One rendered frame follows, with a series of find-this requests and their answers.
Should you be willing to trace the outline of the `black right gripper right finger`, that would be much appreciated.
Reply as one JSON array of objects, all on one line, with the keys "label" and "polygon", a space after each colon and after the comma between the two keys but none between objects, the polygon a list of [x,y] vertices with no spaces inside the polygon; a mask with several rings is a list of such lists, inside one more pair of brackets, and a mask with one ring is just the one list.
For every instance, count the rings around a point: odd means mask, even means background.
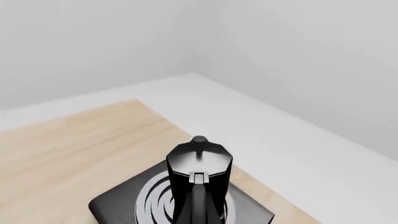
[{"label": "black right gripper right finger", "polygon": [[206,191],[206,224],[224,224],[224,195]]}]

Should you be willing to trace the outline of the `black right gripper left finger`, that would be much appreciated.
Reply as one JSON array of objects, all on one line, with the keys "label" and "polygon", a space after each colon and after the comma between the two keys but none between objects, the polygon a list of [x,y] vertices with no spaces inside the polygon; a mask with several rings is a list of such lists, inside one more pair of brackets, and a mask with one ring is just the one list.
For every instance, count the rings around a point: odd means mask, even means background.
[{"label": "black right gripper left finger", "polygon": [[175,224],[192,224],[192,192],[188,192]]}]

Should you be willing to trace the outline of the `black and silver moka pot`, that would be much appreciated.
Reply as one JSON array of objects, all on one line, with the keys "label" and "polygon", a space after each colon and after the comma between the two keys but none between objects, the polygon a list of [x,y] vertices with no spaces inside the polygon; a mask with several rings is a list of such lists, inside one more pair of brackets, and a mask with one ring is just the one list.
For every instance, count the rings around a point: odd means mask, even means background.
[{"label": "black and silver moka pot", "polygon": [[173,224],[188,192],[192,192],[192,224],[206,224],[207,190],[213,198],[216,194],[224,195],[225,204],[232,161],[232,155],[222,145],[212,143],[204,136],[195,136],[167,154],[167,170],[174,198]]}]

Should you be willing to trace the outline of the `flat black stove plate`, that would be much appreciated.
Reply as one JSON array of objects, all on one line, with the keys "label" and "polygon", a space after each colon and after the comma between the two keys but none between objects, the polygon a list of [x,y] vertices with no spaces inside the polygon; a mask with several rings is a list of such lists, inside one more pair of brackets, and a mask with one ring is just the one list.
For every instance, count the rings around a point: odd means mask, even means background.
[{"label": "flat black stove plate", "polygon": [[[95,197],[88,204],[99,224],[172,224],[174,198],[166,162],[160,162]],[[225,224],[273,224],[275,215],[229,184]]]}]

